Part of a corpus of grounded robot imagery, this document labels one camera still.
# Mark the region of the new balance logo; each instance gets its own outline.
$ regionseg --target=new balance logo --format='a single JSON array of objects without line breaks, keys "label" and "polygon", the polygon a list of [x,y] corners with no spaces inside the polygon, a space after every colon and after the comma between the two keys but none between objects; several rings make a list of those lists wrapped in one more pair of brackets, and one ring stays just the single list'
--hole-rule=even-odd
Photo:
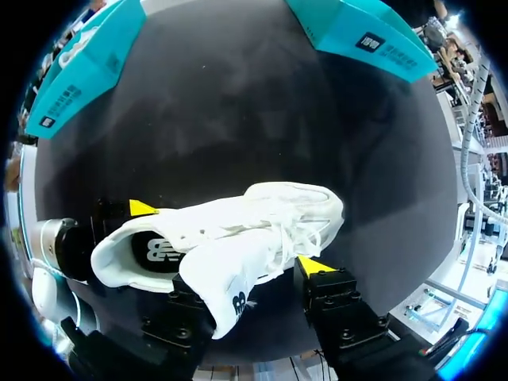
[{"label": "new balance logo", "polygon": [[243,292],[239,293],[238,296],[233,298],[233,307],[235,308],[235,312],[237,313],[237,319],[240,318],[241,314],[245,310],[245,294]]},{"label": "new balance logo", "polygon": [[171,244],[163,238],[154,238],[148,242],[147,260],[151,262],[178,262],[181,253],[176,252]]}]

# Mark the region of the white cable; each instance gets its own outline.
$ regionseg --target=white cable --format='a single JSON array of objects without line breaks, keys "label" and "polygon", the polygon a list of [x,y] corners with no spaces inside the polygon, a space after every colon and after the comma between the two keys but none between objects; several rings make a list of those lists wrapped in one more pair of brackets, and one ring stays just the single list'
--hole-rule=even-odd
[{"label": "white cable", "polygon": [[468,193],[469,199],[474,202],[477,208],[480,208],[483,214],[488,217],[494,218],[496,221],[501,222],[504,225],[508,225],[508,218],[503,217],[501,214],[497,214],[494,211],[487,208],[480,200],[475,196],[475,192],[471,189],[468,178],[468,159],[469,159],[469,146],[471,145],[471,139],[473,131],[475,130],[476,118],[478,117],[479,105],[482,101],[483,92],[485,91],[485,85],[487,84],[487,78],[491,62],[486,57],[485,53],[482,54],[482,58],[479,61],[478,71],[476,73],[475,83],[471,93],[471,106],[469,107],[468,123],[464,130],[464,136],[462,139],[462,152],[460,154],[460,174],[462,176],[462,184],[464,189]]}]

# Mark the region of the cable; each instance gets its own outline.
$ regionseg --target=cable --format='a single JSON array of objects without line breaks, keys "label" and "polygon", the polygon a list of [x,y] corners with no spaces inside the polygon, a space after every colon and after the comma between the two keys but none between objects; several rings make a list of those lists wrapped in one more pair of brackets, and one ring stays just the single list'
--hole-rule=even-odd
[{"label": "cable", "polygon": [[469,146],[471,145],[471,139],[473,132],[475,131],[476,118],[478,116],[479,105],[481,103],[483,92],[485,91],[485,85],[487,84],[487,78],[491,62],[485,55],[479,61],[478,72],[473,85],[471,106],[469,107],[468,123],[464,129],[464,136],[462,137],[462,151],[460,153],[460,174],[462,177],[462,184],[464,189],[468,193],[468,197],[473,203],[488,217],[494,218],[496,221],[508,225],[508,218],[503,217],[501,214],[497,214],[494,211],[487,208],[480,200],[477,199],[475,193],[471,189],[468,178],[468,163],[469,163]]},{"label": "cable", "polygon": [[296,372],[296,369],[294,368],[294,362],[293,362],[293,359],[290,357],[289,358],[289,361],[291,362],[291,365],[293,367],[293,371],[294,371],[294,375],[296,375],[296,379],[297,381],[300,381],[300,378],[298,377],[298,373]]},{"label": "cable", "polygon": [[[319,355],[319,357],[321,357],[321,364],[322,364],[323,359],[326,361],[325,357],[323,356],[323,354],[321,352],[319,352],[317,349],[314,352],[316,352]],[[330,373],[330,366],[328,364],[328,361],[326,361],[326,366],[328,367],[328,381],[332,381],[332,374]]]},{"label": "cable", "polygon": [[319,355],[319,360],[321,361],[321,373],[323,374],[323,381],[325,381],[325,367],[323,366],[323,358],[321,357],[321,353],[319,351],[315,351]]}]

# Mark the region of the teal packaging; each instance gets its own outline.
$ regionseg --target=teal packaging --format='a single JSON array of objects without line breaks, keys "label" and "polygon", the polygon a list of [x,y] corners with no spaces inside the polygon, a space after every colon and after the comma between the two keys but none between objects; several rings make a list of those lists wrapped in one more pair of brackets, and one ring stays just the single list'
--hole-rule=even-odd
[{"label": "teal packaging", "polygon": [[312,45],[412,83],[437,69],[411,27],[379,0],[286,0]]},{"label": "teal packaging", "polygon": [[[145,20],[140,0],[120,0],[94,15],[48,70],[34,100],[26,133],[52,138],[84,106],[115,87]],[[84,48],[62,68],[60,57],[90,31],[94,33]]]}]

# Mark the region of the shoe insole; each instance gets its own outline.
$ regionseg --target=shoe insole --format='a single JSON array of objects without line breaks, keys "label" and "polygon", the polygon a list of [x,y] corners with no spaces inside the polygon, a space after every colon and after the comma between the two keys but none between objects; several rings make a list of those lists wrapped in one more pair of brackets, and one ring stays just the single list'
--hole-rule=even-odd
[{"label": "shoe insole", "polygon": [[131,247],[136,262],[151,272],[178,272],[183,253],[176,252],[171,244],[155,232],[133,234]]}]

